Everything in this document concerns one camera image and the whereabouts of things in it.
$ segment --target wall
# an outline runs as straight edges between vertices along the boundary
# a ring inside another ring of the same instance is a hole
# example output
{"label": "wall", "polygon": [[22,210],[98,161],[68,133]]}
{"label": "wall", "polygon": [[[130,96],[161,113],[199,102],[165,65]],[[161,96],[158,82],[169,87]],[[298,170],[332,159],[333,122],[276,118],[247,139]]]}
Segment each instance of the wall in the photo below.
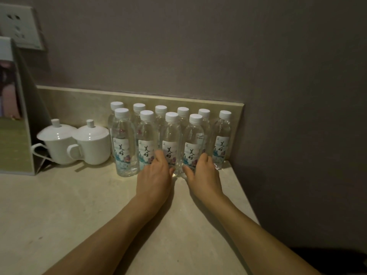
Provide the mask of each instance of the wall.
{"label": "wall", "polygon": [[263,227],[367,252],[363,0],[0,1],[38,12],[38,84],[244,102],[231,162]]}

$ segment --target electrical outlet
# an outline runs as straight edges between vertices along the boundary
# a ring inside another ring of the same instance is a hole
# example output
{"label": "electrical outlet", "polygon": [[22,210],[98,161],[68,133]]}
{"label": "electrical outlet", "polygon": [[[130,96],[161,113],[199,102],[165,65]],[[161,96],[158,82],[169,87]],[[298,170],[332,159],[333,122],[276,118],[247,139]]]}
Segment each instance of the electrical outlet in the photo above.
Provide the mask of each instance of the electrical outlet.
{"label": "electrical outlet", "polygon": [[20,48],[44,50],[30,6],[0,4],[0,29]]}

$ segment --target beige tile backsplash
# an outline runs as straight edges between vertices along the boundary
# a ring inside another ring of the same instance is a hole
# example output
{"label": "beige tile backsplash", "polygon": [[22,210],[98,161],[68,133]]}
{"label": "beige tile backsplash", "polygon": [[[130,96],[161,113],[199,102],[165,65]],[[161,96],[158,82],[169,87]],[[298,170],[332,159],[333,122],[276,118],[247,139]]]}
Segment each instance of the beige tile backsplash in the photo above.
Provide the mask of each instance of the beige tile backsplash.
{"label": "beige tile backsplash", "polygon": [[200,108],[210,110],[210,119],[218,118],[219,111],[232,112],[232,136],[226,157],[231,154],[233,138],[241,117],[244,104],[215,101],[188,99],[168,96],[139,95],[122,92],[105,92],[84,89],[68,89],[60,87],[38,86],[39,93],[52,118],[60,119],[62,124],[81,127],[87,119],[93,119],[95,124],[107,126],[110,114],[110,103],[121,101],[125,108],[132,112],[134,103],[144,103],[147,110],[154,111],[156,105],[165,105],[168,112],[177,112],[177,108],[184,106],[190,109],[190,114],[197,113]]}

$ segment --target lid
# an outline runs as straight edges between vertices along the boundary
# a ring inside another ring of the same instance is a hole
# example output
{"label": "lid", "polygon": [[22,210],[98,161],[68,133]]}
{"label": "lid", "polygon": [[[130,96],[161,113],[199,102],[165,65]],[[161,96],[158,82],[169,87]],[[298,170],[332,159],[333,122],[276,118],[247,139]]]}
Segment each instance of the lid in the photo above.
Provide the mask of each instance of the lid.
{"label": "lid", "polygon": [[117,108],[123,108],[124,104],[120,101],[113,101],[111,102],[111,110],[116,110]]}
{"label": "lid", "polygon": [[73,132],[73,138],[78,141],[95,141],[108,135],[108,129],[98,125],[95,126],[94,120],[87,120],[87,125]]}
{"label": "lid", "polygon": [[129,118],[129,109],[127,108],[117,108],[115,110],[115,117],[117,119],[128,119]]}
{"label": "lid", "polygon": [[178,107],[177,108],[177,114],[182,117],[188,117],[189,116],[189,109],[186,107]]}
{"label": "lid", "polygon": [[139,113],[140,111],[145,110],[145,104],[143,103],[135,103],[134,104],[134,112]]}
{"label": "lid", "polygon": [[199,114],[191,114],[190,115],[190,123],[191,124],[201,124],[201,120],[203,119],[203,116],[202,115],[199,115]]}
{"label": "lid", "polygon": [[222,120],[229,121],[231,119],[231,115],[232,113],[230,111],[222,110],[219,112],[219,118],[221,118]]}
{"label": "lid", "polygon": [[143,110],[140,112],[140,120],[145,122],[154,121],[154,113],[150,110]]}
{"label": "lid", "polygon": [[167,112],[167,106],[164,105],[157,105],[156,106],[156,114],[160,116],[164,116]]}
{"label": "lid", "polygon": [[210,110],[208,109],[199,109],[199,115],[202,115],[204,118],[209,118]]}
{"label": "lid", "polygon": [[37,134],[37,139],[41,141],[57,141],[71,137],[71,133],[76,130],[75,127],[60,124],[59,119],[51,120],[52,125],[44,128]]}
{"label": "lid", "polygon": [[166,113],[166,122],[170,124],[175,124],[178,122],[178,114],[175,112],[168,112]]}

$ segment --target countertop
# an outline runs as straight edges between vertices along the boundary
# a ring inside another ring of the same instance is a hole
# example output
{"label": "countertop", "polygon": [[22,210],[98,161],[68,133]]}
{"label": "countertop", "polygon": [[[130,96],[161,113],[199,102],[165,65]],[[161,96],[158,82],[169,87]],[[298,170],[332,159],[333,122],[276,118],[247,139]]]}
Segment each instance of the countertop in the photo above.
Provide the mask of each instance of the countertop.
{"label": "countertop", "polygon": [[[258,220],[232,167],[223,192]],[[143,228],[115,274],[245,274],[249,269],[219,222],[182,178]],[[115,216],[135,195],[136,175],[117,176],[108,161],[50,166],[36,176],[0,174],[0,274],[39,275]]]}

